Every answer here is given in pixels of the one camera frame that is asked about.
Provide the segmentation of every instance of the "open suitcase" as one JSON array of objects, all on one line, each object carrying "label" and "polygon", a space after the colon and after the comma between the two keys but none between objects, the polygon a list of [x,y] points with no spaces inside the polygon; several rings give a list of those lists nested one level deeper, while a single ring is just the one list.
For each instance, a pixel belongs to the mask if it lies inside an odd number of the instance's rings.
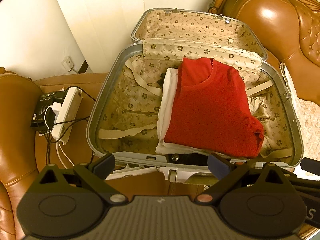
[{"label": "open suitcase", "polygon": [[[271,87],[248,97],[250,111],[263,124],[265,136],[260,155],[248,163],[255,168],[270,161],[288,169],[298,165],[302,140],[290,95],[283,78],[263,62],[267,54],[247,25],[209,13],[151,9],[141,17],[132,40],[136,43],[124,49],[111,68],[87,127],[94,154],[101,157],[113,153],[116,164],[126,167],[107,179],[158,170],[170,181],[202,185],[216,182],[206,166],[205,152],[179,157],[155,152],[161,97],[150,91],[161,88],[167,68],[177,67],[183,57],[213,57],[233,66],[247,90],[271,81]],[[144,87],[138,85],[141,80]],[[128,130],[137,133],[126,133]]]}]

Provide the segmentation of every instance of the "suitcase strap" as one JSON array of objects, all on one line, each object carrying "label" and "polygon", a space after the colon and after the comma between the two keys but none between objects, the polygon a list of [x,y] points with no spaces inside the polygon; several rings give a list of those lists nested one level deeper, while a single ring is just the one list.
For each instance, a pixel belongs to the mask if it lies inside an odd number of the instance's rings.
[{"label": "suitcase strap", "polygon": [[143,130],[151,130],[151,129],[155,128],[156,126],[157,126],[156,124],[148,124],[143,127],[131,128],[131,129],[124,130],[124,131],[100,129],[99,134],[98,134],[98,138],[99,139],[119,139],[122,137],[126,137],[128,135],[135,136]]},{"label": "suitcase strap", "polygon": [[273,152],[271,152],[269,155],[263,155],[260,153],[260,155],[262,156],[262,158],[274,158],[274,159],[280,159],[280,158],[285,158],[285,157],[290,157],[292,155],[292,149],[281,149],[281,150],[275,150]]},{"label": "suitcase strap", "polygon": [[249,96],[251,96],[251,95],[253,95],[255,93],[258,93],[258,92],[260,92],[260,91],[262,91],[264,89],[267,89],[267,88],[269,88],[271,86],[273,86],[273,83],[272,83],[271,80],[269,80],[267,82],[264,82],[264,83],[254,87],[254,88],[251,88],[251,89],[247,90],[246,91],[247,97],[249,97]]},{"label": "suitcase strap", "polygon": [[147,83],[142,79],[142,77],[140,77],[140,75],[134,70],[132,63],[129,60],[127,60],[124,63],[124,65],[131,69],[133,76],[134,76],[134,79],[136,80],[136,82],[139,86],[145,88],[150,93],[152,93],[156,96],[162,97],[162,89],[148,86]]}]

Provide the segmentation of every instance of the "white power strip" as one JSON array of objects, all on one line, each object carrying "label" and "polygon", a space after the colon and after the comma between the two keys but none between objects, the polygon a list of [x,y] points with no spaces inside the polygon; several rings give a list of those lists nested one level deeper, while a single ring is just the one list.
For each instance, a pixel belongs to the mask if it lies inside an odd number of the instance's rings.
[{"label": "white power strip", "polygon": [[[74,120],[76,118],[76,114],[78,112],[80,103],[82,100],[82,91],[79,88],[71,87],[68,89],[67,95],[62,103],[60,109],[53,109],[53,111],[58,114],[54,123],[66,122],[70,120]],[[58,140],[62,134],[66,131],[69,125],[72,122],[62,123],[54,125],[51,131],[52,137],[55,140]],[[60,142],[65,145],[68,140],[72,130],[72,126],[68,129],[65,135],[60,139]]]}]

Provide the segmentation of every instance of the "red sweater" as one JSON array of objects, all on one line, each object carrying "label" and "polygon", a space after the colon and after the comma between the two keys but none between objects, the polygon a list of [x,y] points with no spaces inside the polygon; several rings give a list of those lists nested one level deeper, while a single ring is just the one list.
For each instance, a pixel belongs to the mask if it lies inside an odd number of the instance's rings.
[{"label": "red sweater", "polygon": [[214,59],[183,58],[166,143],[254,158],[263,126],[251,115],[239,72]]}]

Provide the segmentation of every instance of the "zipper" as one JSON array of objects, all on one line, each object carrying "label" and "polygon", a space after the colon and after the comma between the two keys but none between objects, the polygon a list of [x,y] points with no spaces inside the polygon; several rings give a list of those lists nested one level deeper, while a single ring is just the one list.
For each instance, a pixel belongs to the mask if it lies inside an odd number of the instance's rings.
[{"label": "zipper", "polygon": [[271,116],[267,116],[267,115],[264,115],[264,116],[258,118],[258,120],[260,122],[267,121],[267,120],[270,120],[270,119],[271,119]]},{"label": "zipper", "polygon": [[122,112],[125,112],[125,113],[133,113],[133,114],[151,114],[151,115],[158,115],[158,113],[134,111],[134,110],[128,110],[128,109],[124,109]]}]

